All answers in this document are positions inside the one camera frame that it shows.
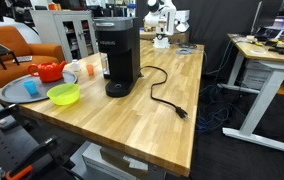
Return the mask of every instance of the yellow bowl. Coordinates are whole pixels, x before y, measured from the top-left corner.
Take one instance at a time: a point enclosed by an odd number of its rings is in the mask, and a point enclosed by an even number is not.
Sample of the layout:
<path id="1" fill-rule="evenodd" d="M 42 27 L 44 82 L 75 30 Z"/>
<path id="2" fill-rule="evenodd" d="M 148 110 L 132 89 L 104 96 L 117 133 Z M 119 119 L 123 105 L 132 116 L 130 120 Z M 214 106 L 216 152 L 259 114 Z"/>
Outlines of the yellow bowl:
<path id="1" fill-rule="evenodd" d="M 75 102 L 80 97 L 78 84 L 61 84 L 51 88 L 47 96 L 56 105 L 67 105 Z"/>

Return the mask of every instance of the wall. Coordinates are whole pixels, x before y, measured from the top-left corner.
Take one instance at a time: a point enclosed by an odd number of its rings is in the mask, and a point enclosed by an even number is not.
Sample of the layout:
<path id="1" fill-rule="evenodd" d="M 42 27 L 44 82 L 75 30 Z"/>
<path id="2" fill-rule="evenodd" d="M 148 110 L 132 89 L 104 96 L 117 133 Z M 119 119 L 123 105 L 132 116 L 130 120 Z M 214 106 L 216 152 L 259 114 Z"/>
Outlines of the wall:
<path id="1" fill-rule="evenodd" d="M 138 16 L 141 26 L 147 14 L 147 0 L 139 0 Z M 250 32 L 258 0 L 172 0 L 177 10 L 190 10 L 190 42 L 204 44 L 206 72 L 217 70 L 229 42 L 227 33 Z M 233 62 L 224 69 L 228 76 Z"/>
<path id="2" fill-rule="evenodd" d="M 14 19 L 3 17 L 4 22 L 0 22 L 0 26 L 14 26 L 16 27 L 27 43 L 41 43 L 40 37 L 27 25 L 15 22 Z"/>

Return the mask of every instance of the gray plate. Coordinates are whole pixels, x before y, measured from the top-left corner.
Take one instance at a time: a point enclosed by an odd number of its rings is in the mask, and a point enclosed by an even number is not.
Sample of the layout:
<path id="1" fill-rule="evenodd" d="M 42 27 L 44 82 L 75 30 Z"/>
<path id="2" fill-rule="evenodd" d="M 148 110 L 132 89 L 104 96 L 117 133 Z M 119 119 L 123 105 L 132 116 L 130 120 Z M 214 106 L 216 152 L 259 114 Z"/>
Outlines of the gray plate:
<path id="1" fill-rule="evenodd" d="M 23 82 L 33 80 L 38 93 L 30 95 L 24 88 Z M 50 83 L 42 83 L 39 77 L 26 75 L 5 85 L 0 91 L 0 99 L 9 103 L 29 103 L 47 99 L 46 93 L 49 89 L 60 84 L 74 84 L 77 76 L 73 72 L 63 70 L 63 79 Z"/>

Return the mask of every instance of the coffee maker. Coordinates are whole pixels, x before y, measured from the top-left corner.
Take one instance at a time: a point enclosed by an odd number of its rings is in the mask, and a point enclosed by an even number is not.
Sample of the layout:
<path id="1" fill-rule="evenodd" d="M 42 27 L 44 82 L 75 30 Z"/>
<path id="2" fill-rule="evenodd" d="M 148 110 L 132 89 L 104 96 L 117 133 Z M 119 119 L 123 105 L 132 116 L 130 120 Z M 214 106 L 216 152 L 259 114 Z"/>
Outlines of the coffee maker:
<path id="1" fill-rule="evenodd" d="M 128 95 L 140 77 L 140 34 L 138 19 L 101 17 L 94 19 L 99 51 L 107 54 L 110 97 Z"/>

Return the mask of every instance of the standing desk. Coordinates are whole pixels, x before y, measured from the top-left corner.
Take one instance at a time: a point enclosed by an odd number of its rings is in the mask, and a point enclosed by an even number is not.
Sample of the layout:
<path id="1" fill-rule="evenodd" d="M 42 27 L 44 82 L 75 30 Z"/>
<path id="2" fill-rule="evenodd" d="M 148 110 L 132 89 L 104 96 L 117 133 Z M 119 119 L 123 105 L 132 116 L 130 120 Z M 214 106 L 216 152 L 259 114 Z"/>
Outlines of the standing desk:
<path id="1" fill-rule="evenodd" d="M 246 116 L 240 130 L 223 128 L 223 133 L 227 136 L 249 141 L 259 145 L 284 151 L 284 143 L 266 137 L 253 134 L 253 130 L 261 120 L 264 112 L 270 105 L 284 80 L 284 55 L 277 52 L 270 52 L 267 47 L 261 47 L 247 42 L 237 42 L 237 38 L 229 35 L 239 52 L 233 65 L 231 75 L 227 84 L 220 86 L 232 90 L 242 90 L 246 92 L 258 93 L 248 115 Z M 272 68 L 268 79 L 265 81 L 260 91 L 235 86 L 235 79 L 239 73 L 244 58 L 253 59 L 261 64 Z"/>
<path id="2" fill-rule="evenodd" d="M 44 100 L 20 104 L 20 109 L 148 163 L 149 179 L 163 179 L 165 172 L 189 176 L 203 54 L 175 54 L 176 45 L 169 49 L 155 49 L 152 45 L 141 40 L 141 67 L 157 66 L 168 73 L 167 82 L 154 87 L 154 96 L 182 107 L 190 119 L 181 119 L 172 107 L 151 100 L 151 85 L 165 78 L 155 69 L 142 69 L 143 77 L 128 96 L 108 97 L 104 89 L 108 80 L 103 78 L 98 54 L 79 61 L 78 101 L 57 106 Z M 86 64 L 94 66 L 95 76 L 88 76 Z M 70 64 L 65 69 L 72 70 Z"/>

